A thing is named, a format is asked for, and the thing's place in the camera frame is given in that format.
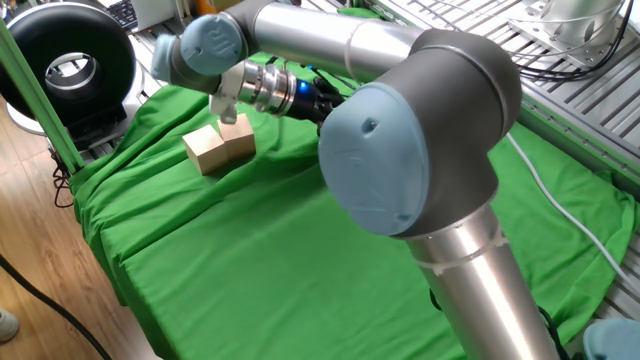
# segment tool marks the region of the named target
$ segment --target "silver metal tube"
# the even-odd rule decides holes
[[[572,46],[587,41],[593,46],[610,42],[615,35],[615,24],[610,20],[617,15],[622,0],[551,0],[541,12],[542,20],[584,20],[545,23],[544,30],[551,37]]]
[[[407,242],[469,359],[559,359],[488,205]]]
[[[258,112],[284,115],[296,95],[296,76],[274,64],[262,66],[245,60],[243,67],[238,101],[254,105]]]
[[[280,3],[266,5],[254,23],[262,51],[362,82],[376,79],[406,59],[422,32],[417,27]]]

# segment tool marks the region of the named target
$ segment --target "black cable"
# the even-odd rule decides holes
[[[429,289],[429,296],[431,297],[431,304],[438,311],[442,311],[440,304],[438,304],[438,299],[436,299],[436,294],[433,293],[433,290]]]
[[[551,315],[549,315],[549,313],[540,306],[538,306],[538,311],[540,311],[540,314],[542,315],[544,320],[547,322],[547,330],[549,331],[549,336],[551,336],[551,339],[553,339],[553,343],[556,346],[558,355],[560,355],[560,360],[571,360],[571,357],[569,357],[569,354],[562,346],[562,342],[560,341],[560,335],[558,335],[558,329],[556,328],[556,325],[553,323],[553,319],[551,318]]]
[[[334,77],[336,80],[338,80],[338,81],[340,81],[341,83],[345,84],[349,89],[351,89],[351,90],[353,90],[353,91],[358,90],[358,87],[357,87],[357,86],[355,86],[355,85],[353,85],[352,83],[348,82],[348,81],[347,81],[346,79],[344,79],[343,77],[338,76],[338,75],[334,75],[334,74],[332,74],[332,73],[330,73],[330,72],[328,72],[328,71],[325,71],[325,72],[326,72],[327,74],[329,74],[329,76],[332,76],[332,77]]]
[[[333,86],[331,84],[331,82],[329,82],[329,79],[327,79],[324,75],[322,75],[320,70],[318,70],[317,68],[315,68],[315,67],[313,67],[311,65],[309,65],[308,68],[311,69],[311,71],[313,71],[313,73],[316,74],[316,76],[318,76],[320,79],[324,80],[324,82],[326,82],[327,85],[331,86],[333,88],[333,90],[335,90],[336,93],[340,93],[340,90],[338,90],[337,87]]]
[[[533,80],[568,81],[568,80],[576,80],[578,78],[582,78],[586,75],[589,75],[603,68],[615,55],[615,52],[618,50],[618,47],[622,42],[624,33],[627,29],[627,26],[629,25],[629,19],[631,18],[632,8],[633,8],[633,0],[630,0],[629,5],[627,6],[627,10],[622,19],[622,23],[620,24],[620,29],[618,30],[616,38],[613,41],[613,45],[609,48],[609,50],[607,51],[607,54],[602,58],[602,60],[600,60],[600,62],[598,62],[593,67],[586,70],[578,69],[573,72],[566,72],[566,71],[542,70],[542,69],[531,68],[524,65],[517,65],[518,68],[520,69],[520,73],[523,76]]]
[[[51,153],[51,158],[56,162],[56,165],[57,165],[56,169],[53,171],[53,186],[56,188],[56,197],[53,200],[53,204],[59,209],[65,209],[65,208],[71,207],[73,206],[73,201],[71,202],[71,204],[67,204],[67,205],[60,205],[58,203],[58,198],[60,197],[60,191],[62,191],[62,189],[69,188],[69,179],[65,175],[65,171],[62,170],[64,165],[61,163],[59,158],[56,157],[55,153],[53,152]]]
[[[7,261],[7,259],[4,258],[4,256],[2,256],[2,254],[0,254],[0,267],[3,268],[9,274],[9,276],[11,276],[18,284],[20,284],[20,286],[22,286],[25,290],[31,293],[31,295],[35,296],[38,300],[42,301],[47,306],[55,310],[58,314],[60,314],[63,318],[65,318],[69,323],[71,323],[73,327],[78,329],[78,331],[91,343],[91,345],[93,345],[93,347],[96,349],[98,354],[100,354],[102,359],[112,360],[109,354],[102,347],[100,342],[96,340],[93,334],[91,334],[91,332],[87,330],[87,328],[85,328],[84,325],[82,325],[82,323],[78,321],[78,319],[76,319],[73,315],[71,315],[69,311],[67,311],[65,308],[60,306],[57,302],[53,301],[47,295],[43,294],[40,290],[36,289],[36,287],[33,286],[29,281],[27,281],[27,279],[25,279],[18,272],[18,270],[16,270]]]
[[[272,56],[265,65],[271,65],[273,63],[275,63],[278,60],[277,56]]]

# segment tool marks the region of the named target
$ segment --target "green cloth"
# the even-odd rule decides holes
[[[200,176],[181,137],[216,127],[207,97],[165,87],[139,110],[114,153],[71,179],[84,237],[156,353],[183,360],[464,358],[406,246],[361,230],[326,189],[315,126],[245,105],[239,112],[253,125],[257,155]],[[637,227],[633,198],[522,126],[511,133],[557,200],[621,261]],[[615,274],[548,202],[510,143],[490,158],[500,179],[492,207],[537,303],[567,341]]]
[[[361,18],[373,18],[373,19],[382,19],[382,17],[375,12],[364,9],[364,8],[342,8],[338,9],[338,13],[342,15],[356,16]]]

